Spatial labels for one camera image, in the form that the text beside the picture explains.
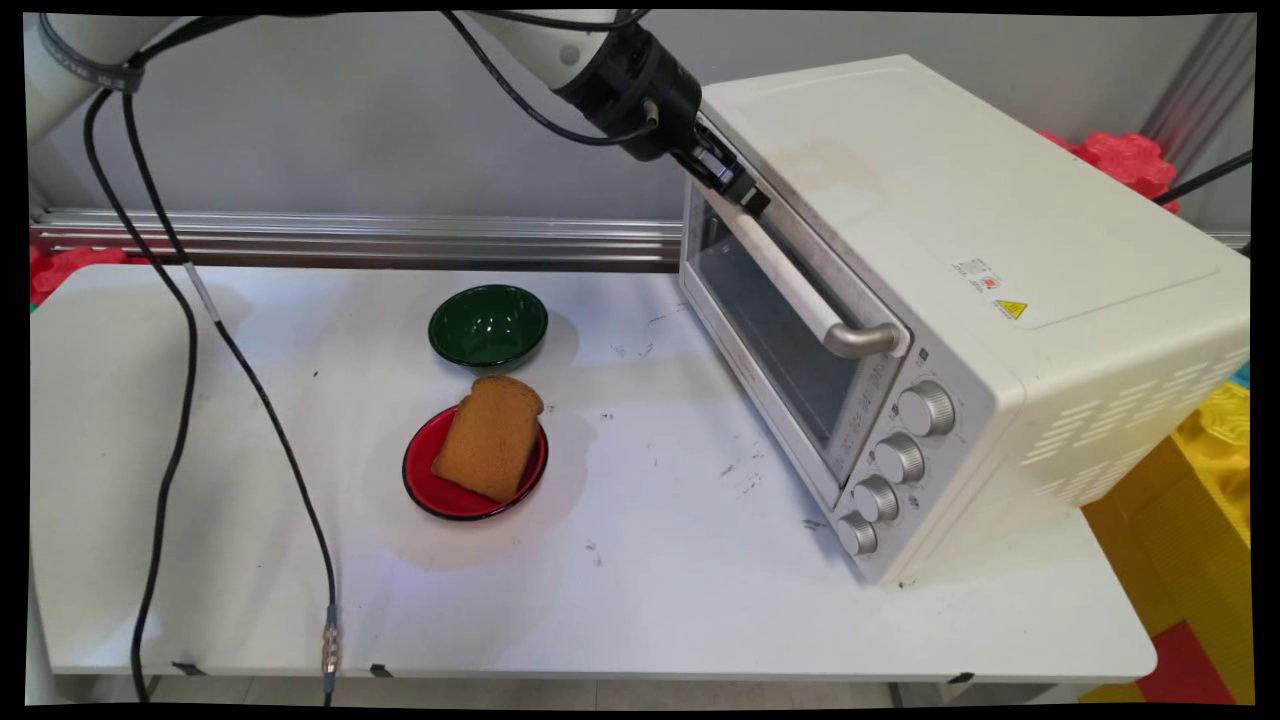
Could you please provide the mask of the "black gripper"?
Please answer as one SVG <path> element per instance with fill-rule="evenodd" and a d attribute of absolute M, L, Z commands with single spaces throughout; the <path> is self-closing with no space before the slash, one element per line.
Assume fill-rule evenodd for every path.
<path fill-rule="evenodd" d="M 762 217 L 771 197 L 724 136 L 698 118 L 701 86 L 640 24 L 608 35 L 595 56 L 554 94 L 576 108 L 639 161 L 664 155 L 705 188 L 749 217 Z"/>

